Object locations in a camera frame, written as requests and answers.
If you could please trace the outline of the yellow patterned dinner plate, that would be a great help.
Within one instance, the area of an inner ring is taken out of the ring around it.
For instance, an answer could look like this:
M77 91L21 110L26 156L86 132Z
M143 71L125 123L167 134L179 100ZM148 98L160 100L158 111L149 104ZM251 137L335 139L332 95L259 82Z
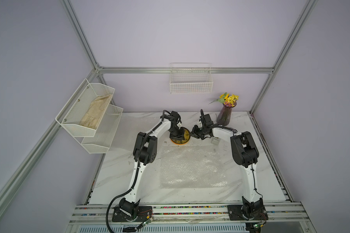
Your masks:
M184 145L188 143L190 138L190 131L185 127L181 127L177 134L170 133L171 141L177 145Z

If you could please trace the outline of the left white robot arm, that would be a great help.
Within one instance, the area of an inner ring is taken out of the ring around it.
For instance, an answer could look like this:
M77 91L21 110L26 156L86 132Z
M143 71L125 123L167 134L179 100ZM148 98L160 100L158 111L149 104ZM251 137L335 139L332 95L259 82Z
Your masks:
M119 202L119 210L134 220L139 215L140 197L138 189L146 166L153 163L158 153L158 139L164 133L169 132L170 140L177 144L183 145L190 140L190 132L181 125L181 116L178 112L169 112L164 110L160 121L156 126L147 132L140 132L137 135L133 149L134 170L130 181L129 189L119 195L122 199Z

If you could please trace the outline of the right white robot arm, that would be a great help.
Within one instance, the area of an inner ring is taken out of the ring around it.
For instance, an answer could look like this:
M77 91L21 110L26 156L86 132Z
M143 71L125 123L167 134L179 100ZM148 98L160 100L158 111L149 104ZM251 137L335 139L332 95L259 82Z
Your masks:
M258 191L256 178L259 151L248 131L238 133L236 129L214 123L209 114L200 111L199 122L193 127L191 136L205 139L207 136L222 139L231 146L234 162L240 166L244 193L242 196L242 216L246 220L254 219L263 210L263 195Z

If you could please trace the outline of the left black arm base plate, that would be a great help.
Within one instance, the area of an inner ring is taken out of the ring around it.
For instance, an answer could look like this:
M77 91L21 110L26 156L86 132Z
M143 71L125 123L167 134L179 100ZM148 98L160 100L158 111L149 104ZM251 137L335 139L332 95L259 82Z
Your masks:
M144 222L153 213L152 206L139 206L133 216L127 215L118 206L114 207L112 222Z

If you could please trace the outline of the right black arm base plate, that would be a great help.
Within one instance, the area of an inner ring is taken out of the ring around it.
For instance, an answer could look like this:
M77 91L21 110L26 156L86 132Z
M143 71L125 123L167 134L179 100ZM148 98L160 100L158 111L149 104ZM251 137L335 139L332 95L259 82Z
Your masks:
M268 215L263 205L228 205L227 212L230 220L268 220Z

